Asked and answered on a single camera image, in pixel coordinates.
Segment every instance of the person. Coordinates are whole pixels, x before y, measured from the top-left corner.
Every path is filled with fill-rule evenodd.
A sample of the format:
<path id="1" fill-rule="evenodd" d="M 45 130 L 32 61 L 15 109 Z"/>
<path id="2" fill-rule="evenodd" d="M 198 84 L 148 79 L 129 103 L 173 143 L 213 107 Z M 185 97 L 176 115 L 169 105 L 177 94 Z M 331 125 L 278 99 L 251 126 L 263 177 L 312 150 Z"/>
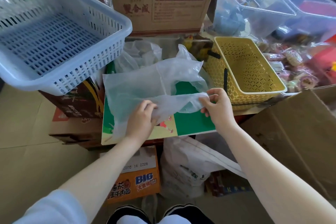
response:
<path id="1" fill-rule="evenodd" d="M 232 106 L 223 89 L 210 89 L 200 98 L 201 112 L 210 116 L 225 138 L 254 192 L 275 223 L 336 223 L 336 209 L 317 191 L 284 167 L 236 123 Z M 37 201 L 15 224 L 91 223 L 111 185 L 127 161 L 149 137 L 157 120 L 156 105 L 143 101 L 130 115 L 125 138 L 102 158 L 80 171 L 59 189 Z M 140 209 L 124 206 L 115 211 L 108 224 L 150 223 Z M 193 205 L 168 210 L 160 224 L 212 223 Z"/>

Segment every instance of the white plastic basket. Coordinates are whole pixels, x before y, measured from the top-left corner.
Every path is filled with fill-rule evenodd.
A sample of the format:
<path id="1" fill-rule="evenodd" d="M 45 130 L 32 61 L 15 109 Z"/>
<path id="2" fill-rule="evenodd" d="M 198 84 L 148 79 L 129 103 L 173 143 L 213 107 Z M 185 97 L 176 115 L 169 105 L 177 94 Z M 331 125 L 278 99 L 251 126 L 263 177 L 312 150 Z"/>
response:
<path id="1" fill-rule="evenodd" d="M 132 23 L 97 0 L 0 0 L 0 77 L 66 94 L 121 54 Z"/>

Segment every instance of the basket handle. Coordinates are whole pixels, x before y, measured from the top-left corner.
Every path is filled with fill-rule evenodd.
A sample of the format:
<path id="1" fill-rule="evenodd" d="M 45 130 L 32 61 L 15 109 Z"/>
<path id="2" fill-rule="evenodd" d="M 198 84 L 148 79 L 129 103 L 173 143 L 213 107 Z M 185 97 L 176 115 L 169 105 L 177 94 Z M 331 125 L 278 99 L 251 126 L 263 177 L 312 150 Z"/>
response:
<path id="1" fill-rule="evenodd" d="M 228 93 L 228 69 L 224 69 L 224 85 L 223 89 L 225 90 L 226 94 Z"/>
<path id="2" fill-rule="evenodd" d="M 212 50 L 208 50 L 208 55 L 213 56 L 216 59 L 221 59 L 221 56 L 218 53 L 213 52 Z"/>

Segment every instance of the transparent plastic container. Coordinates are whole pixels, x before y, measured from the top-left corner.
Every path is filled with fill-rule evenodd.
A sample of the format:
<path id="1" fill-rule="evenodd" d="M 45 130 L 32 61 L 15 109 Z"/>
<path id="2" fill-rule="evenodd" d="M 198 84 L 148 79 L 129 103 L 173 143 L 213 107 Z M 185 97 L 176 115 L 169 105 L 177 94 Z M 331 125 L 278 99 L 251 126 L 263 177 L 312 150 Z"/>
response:
<path id="1" fill-rule="evenodd" d="M 294 17 L 283 0 L 217 0 L 214 27 L 224 36 L 261 38 Z"/>
<path id="2" fill-rule="evenodd" d="M 296 12 L 277 31 L 279 39 L 302 38 L 324 42 L 336 34 L 336 3 L 331 0 L 284 0 Z"/>
<path id="3" fill-rule="evenodd" d="M 0 77 L 64 95 L 118 57 L 131 31 L 98 0 L 0 0 Z"/>

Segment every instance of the forearm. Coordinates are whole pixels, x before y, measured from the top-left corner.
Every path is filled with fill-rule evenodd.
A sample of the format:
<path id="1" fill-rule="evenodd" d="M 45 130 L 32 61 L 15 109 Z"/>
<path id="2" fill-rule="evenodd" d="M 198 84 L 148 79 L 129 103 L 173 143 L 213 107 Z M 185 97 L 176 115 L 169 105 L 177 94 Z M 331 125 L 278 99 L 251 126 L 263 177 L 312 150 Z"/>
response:
<path id="1" fill-rule="evenodd" d="M 60 187 L 77 198 L 86 212 L 88 223 L 92 222 L 123 167 L 140 146 L 136 140 L 123 139 Z"/>
<path id="2" fill-rule="evenodd" d="M 336 223 L 336 210 L 238 125 L 219 133 L 275 223 Z"/>

